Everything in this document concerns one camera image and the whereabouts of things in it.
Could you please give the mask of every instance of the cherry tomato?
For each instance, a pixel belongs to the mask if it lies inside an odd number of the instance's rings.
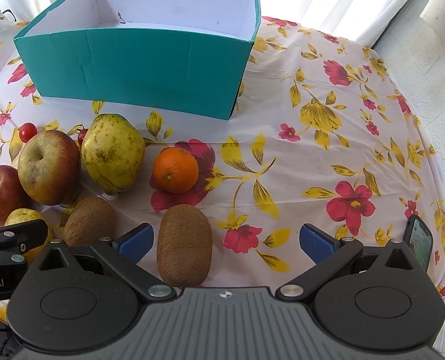
[[[19,139],[24,143],[27,143],[37,133],[38,129],[33,123],[24,123],[19,127]]]
[[[84,137],[86,136],[87,132],[88,132],[88,129],[87,128],[83,128],[81,130],[81,132],[78,134],[78,142],[79,142],[80,146],[82,146],[82,141],[83,141]]]

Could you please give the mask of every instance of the teal box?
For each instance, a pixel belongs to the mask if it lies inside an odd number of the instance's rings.
[[[57,0],[14,38],[42,96],[229,119],[259,0]]]

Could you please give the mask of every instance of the kiwi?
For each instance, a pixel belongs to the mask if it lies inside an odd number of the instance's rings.
[[[212,230],[196,207],[180,204],[164,214],[156,259],[161,279],[173,287],[191,287],[206,280],[212,257]]]
[[[104,199],[89,196],[81,200],[66,222],[63,240],[70,247],[87,246],[95,239],[113,237],[114,208]]]

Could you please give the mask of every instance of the orange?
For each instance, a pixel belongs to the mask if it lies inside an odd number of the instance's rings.
[[[159,186],[170,193],[189,191],[199,177],[199,166],[190,152],[178,147],[161,151],[152,164]]]

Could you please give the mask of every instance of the tablecloth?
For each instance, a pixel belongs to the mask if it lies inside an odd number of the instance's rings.
[[[0,20],[0,164],[17,166],[23,123],[77,139],[96,115],[118,113],[147,145],[134,186],[109,200],[118,214],[118,233],[149,222],[157,237],[169,207],[196,205],[214,235],[204,286],[275,289],[306,271],[314,263],[299,245],[304,223],[336,238],[348,235],[382,246],[402,238],[408,217],[418,214],[434,237],[428,274],[445,295],[445,197],[437,153],[375,51],[263,17],[236,109],[224,121],[103,100],[42,97],[12,42],[23,25]],[[112,52],[131,48],[115,43]],[[168,85],[170,67],[168,61]],[[224,85],[217,61],[208,69],[217,91]],[[187,193],[167,193],[151,178],[152,161],[171,146],[189,150],[198,161],[198,181]],[[84,171],[82,185],[79,199],[102,195]],[[58,228],[71,208],[40,210]],[[155,256],[154,246],[139,265],[158,275]]]

